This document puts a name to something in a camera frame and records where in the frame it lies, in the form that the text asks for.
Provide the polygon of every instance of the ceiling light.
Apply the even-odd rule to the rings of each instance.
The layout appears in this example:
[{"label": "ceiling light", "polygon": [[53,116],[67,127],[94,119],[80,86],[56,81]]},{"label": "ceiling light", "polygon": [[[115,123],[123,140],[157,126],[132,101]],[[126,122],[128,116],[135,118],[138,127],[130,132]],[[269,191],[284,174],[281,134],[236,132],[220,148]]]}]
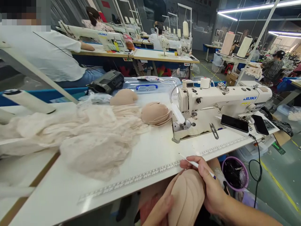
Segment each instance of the ceiling light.
[{"label": "ceiling light", "polygon": [[[278,5],[276,7],[278,8],[278,7],[293,6],[293,5],[300,5],[300,4],[301,4],[301,0],[285,1],[285,2],[278,3]],[[264,5],[259,5],[259,6],[253,6],[253,7],[245,7],[245,8],[224,10],[224,11],[219,11],[218,13],[246,12],[246,11],[259,10],[259,9],[273,8],[273,6],[274,6],[274,3],[272,3],[272,4],[264,4]]]},{"label": "ceiling light", "polygon": [[224,15],[224,14],[219,13],[219,12],[218,12],[217,14],[220,15],[220,16],[226,17],[226,18],[228,18],[228,19],[231,19],[231,20],[234,20],[234,21],[238,21],[238,19],[236,19],[236,18],[234,18],[234,17],[227,16],[227,15]]},{"label": "ceiling light", "polygon": [[269,31],[269,32],[272,32],[274,34],[301,36],[301,32],[287,32],[287,31]]}]

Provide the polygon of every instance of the metal pole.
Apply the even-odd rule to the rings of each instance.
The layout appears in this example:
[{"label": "metal pole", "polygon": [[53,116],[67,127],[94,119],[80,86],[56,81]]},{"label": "metal pole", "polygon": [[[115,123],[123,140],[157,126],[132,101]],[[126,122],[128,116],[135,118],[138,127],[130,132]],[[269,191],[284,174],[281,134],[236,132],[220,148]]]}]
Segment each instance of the metal pole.
[{"label": "metal pole", "polygon": [[254,55],[254,53],[255,53],[255,51],[256,51],[256,49],[257,49],[257,47],[258,47],[259,41],[261,40],[261,38],[262,38],[262,36],[263,36],[263,33],[265,32],[266,27],[267,27],[267,25],[269,24],[270,19],[271,19],[273,13],[274,13],[274,11],[275,11],[275,9],[276,9],[276,7],[277,7],[279,1],[280,1],[280,0],[276,0],[276,1],[275,1],[275,4],[274,4],[273,8],[271,9],[271,12],[270,12],[270,14],[269,14],[269,16],[268,16],[268,18],[267,18],[267,21],[265,22],[265,24],[264,24],[264,26],[263,26],[263,29],[261,30],[261,33],[260,33],[260,35],[259,35],[259,37],[258,37],[258,39],[257,39],[257,42],[255,43],[255,46],[254,46],[253,50],[251,51],[251,53],[250,53],[250,55],[249,55],[249,57],[248,57],[248,59],[247,59],[247,63],[246,63],[246,65],[245,65],[244,69],[241,71],[241,75],[238,77],[238,80],[237,80],[237,83],[236,83],[235,86],[238,86],[239,82],[241,81],[241,78],[243,77],[243,75],[244,75],[244,73],[245,73],[245,70],[247,69],[249,63],[251,62],[252,56]]}]

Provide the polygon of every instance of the hair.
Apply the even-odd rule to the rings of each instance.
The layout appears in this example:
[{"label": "hair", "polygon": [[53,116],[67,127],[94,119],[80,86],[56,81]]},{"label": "hair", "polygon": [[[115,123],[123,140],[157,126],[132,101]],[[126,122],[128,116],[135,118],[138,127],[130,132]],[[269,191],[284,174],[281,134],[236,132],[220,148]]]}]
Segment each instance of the hair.
[{"label": "hair", "polygon": [[2,19],[22,19],[23,13],[36,14],[36,1],[32,0],[0,0]]},{"label": "hair", "polygon": [[276,56],[277,58],[280,58],[280,60],[282,60],[282,59],[284,58],[284,55],[285,55],[285,52],[284,52],[283,50],[279,50],[279,51],[275,54],[275,56]]},{"label": "hair", "polygon": [[90,6],[86,7],[86,11],[91,21],[91,24],[95,27],[97,24],[97,19],[100,17],[98,11]]},{"label": "hair", "polygon": [[155,32],[157,33],[157,30],[156,30],[156,28],[158,29],[158,33],[159,33],[159,35],[161,35],[161,34],[162,34],[162,27],[161,27],[161,26],[159,26],[159,25],[156,25],[156,26],[155,26]]}]

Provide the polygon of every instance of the ruler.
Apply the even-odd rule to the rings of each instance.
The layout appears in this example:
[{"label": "ruler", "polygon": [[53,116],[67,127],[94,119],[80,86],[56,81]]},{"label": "ruler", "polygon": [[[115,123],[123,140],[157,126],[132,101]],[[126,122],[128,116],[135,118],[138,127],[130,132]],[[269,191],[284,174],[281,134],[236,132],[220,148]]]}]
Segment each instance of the ruler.
[{"label": "ruler", "polygon": [[[224,144],[221,144],[221,145],[218,145],[218,146],[206,149],[205,151],[197,152],[196,155],[207,156],[207,155],[210,155],[212,153],[215,153],[215,152],[219,151],[222,148],[228,147],[230,145],[233,145],[233,144],[238,143],[240,141],[246,140],[248,138],[250,138],[250,137],[241,137],[241,138],[232,140],[230,142],[227,142],[227,143],[224,143]],[[177,167],[180,167],[180,161],[181,160],[178,160],[178,161],[175,161],[175,162],[163,165],[161,167],[158,167],[158,168],[152,169],[150,171],[138,174],[138,175],[130,177],[128,179],[121,180],[119,182],[116,182],[116,183],[110,184],[108,186],[99,188],[99,189],[97,189],[95,191],[83,194],[83,195],[81,195],[79,197],[79,200],[78,200],[77,203],[81,203],[81,202],[85,201],[86,198],[94,198],[94,197],[97,197],[97,196],[100,196],[100,195],[112,192],[114,190],[117,190],[117,189],[129,186],[129,185],[132,185],[132,184],[135,184],[135,183],[139,183],[139,182],[141,182],[143,180],[147,180],[147,179],[149,179],[151,177],[154,177],[154,176],[157,176],[159,174],[162,174],[162,173],[165,173],[167,171],[170,171],[171,169],[175,169]]]}]

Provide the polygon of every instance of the smartphone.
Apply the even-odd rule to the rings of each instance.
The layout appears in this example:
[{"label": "smartphone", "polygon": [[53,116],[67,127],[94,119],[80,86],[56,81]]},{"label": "smartphone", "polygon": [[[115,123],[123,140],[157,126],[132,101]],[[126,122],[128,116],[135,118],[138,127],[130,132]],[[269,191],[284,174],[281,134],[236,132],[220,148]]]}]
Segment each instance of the smartphone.
[{"label": "smartphone", "polygon": [[241,121],[239,119],[227,116],[227,115],[222,115],[222,120],[220,122],[222,125],[240,130],[245,133],[249,133],[249,125],[245,121]]},{"label": "smartphone", "polygon": [[257,115],[252,115],[252,118],[255,121],[254,126],[256,131],[263,135],[269,135],[269,132],[267,131],[267,127],[264,124],[263,118]]}]

